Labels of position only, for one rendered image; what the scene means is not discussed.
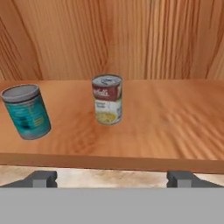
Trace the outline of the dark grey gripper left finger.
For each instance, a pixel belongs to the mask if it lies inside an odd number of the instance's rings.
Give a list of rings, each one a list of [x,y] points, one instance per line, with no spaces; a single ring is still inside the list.
[[[58,174],[56,171],[34,171],[24,179],[3,185],[9,188],[57,188],[56,179]]]

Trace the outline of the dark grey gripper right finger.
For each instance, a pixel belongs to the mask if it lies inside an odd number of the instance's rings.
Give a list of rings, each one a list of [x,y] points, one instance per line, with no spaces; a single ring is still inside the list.
[[[167,172],[167,187],[175,188],[211,188],[220,187],[213,182],[203,180],[195,176],[190,171],[168,171]]]

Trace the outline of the wooden cabinet shelf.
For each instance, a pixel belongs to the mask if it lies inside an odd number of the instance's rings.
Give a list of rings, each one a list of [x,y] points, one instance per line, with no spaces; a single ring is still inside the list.
[[[112,126],[95,120],[90,81],[39,86],[52,130],[25,141],[0,100],[0,165],[224,173],[224,81],[125,81]]]

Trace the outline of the teal labelled food can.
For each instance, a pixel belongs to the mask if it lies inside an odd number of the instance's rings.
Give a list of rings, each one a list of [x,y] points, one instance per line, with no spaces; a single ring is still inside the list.
[[[20,84],[1,93],[3,103],[24,140],[46,135],[52,128],[42,94],[37,84]]]

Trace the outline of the red and white soup can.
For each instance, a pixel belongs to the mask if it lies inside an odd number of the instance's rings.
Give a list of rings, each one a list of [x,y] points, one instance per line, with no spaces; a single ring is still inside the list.
[[[123,79],[112,73],[96,75],[92,79],[94,114],[98,123],[113,125],[123,115]]]

